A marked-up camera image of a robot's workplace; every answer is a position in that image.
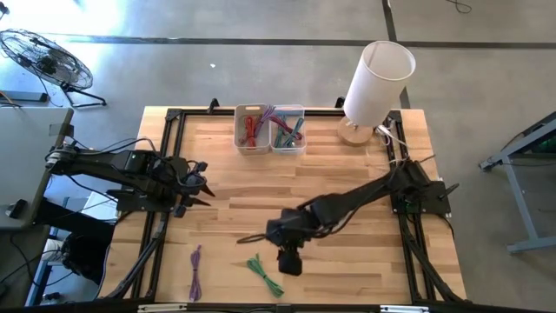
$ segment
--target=green wire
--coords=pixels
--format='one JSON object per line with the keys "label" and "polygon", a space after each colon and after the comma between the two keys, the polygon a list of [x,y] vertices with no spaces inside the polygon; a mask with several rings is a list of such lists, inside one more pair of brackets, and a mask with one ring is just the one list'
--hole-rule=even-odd
{"label": "green wire", "polygon": [[275,283],[272,279],[268,278],[267,273],[264,272],[261,265],[261,260],[259,259],[259,254],[257,253],[255,257],[251,257],[247,260],[247,267],[249,267],[253,272],[257,275],[261,276],[264,279],[265,283],[267,283],[270,292],[274,297],[281,297],[284,294],[284,290],[278,283]]}

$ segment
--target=lamp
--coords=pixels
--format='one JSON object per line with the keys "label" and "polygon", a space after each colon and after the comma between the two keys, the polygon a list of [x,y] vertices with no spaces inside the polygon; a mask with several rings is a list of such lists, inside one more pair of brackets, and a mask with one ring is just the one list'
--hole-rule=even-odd
{"label": "lamp", "polygon": [[378,41],[365,47],[347,91],[343,106],[346,116],[338,126],[342,142],[352,146],[366,144],[373,128],[382,124],[400,98],[414,71],[414,55],[397,43]]}

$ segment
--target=plastic container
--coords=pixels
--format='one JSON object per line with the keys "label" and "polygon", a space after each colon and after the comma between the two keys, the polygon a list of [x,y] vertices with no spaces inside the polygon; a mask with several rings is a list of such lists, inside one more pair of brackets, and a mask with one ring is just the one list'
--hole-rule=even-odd
{"label": "plastic container", "polygon": [[347,91],[346,117],[360,126],[382,124],[414,71],[414,55],[405,47],[389,41],[369,44]]}
{"label": "plastic container", "polygon": [[[292,129],[295,127],[297,120],[302,117],[305,118],[305,108],[299,104],[276,105],[275,116],[286,116],[286,123]],[[301,126],[299,132],[303,135],[302,140],[295,140],[294,147],[291,148],[276,148],[274,146],[276,135],[278,135],[278,124],[271,122],[270,124],[270,146],[272,152],[280,154],[302,154],[307,148],[307,140],[305,136],[305,122]]]}
{"label": "plastic container", "polygon": [[240,139],[245,137],[245,117],[261,116],[267,109],[266,104],[241,104],[235,107],[234,111],[234,146],[244,155],[265,154],[270,151],[270,121],[266,121],[259,131],[259,136],[255,138],[255,147],[249,147],[240,143]]}

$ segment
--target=fan grille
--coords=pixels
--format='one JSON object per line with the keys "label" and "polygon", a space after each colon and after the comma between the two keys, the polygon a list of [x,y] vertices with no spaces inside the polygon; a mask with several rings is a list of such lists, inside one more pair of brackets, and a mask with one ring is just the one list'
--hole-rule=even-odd
{"label": "fan grille", "polygon": [[93,85],[93,75],[66,49],[27,30],[0,31],[0,46],[6,55],[26,70],[56,85],[76,90]]}

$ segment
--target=lamp base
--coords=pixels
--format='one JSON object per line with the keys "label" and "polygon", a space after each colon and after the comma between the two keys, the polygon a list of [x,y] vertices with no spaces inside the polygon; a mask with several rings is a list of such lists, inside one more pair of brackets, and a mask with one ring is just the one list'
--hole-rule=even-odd
{"label": "lamp base", "polygon": [[343,143],[352,147],[366,145],[372,136],[372,127],[356,126],[347,117],[343,117],[338,124],[338,137]]}

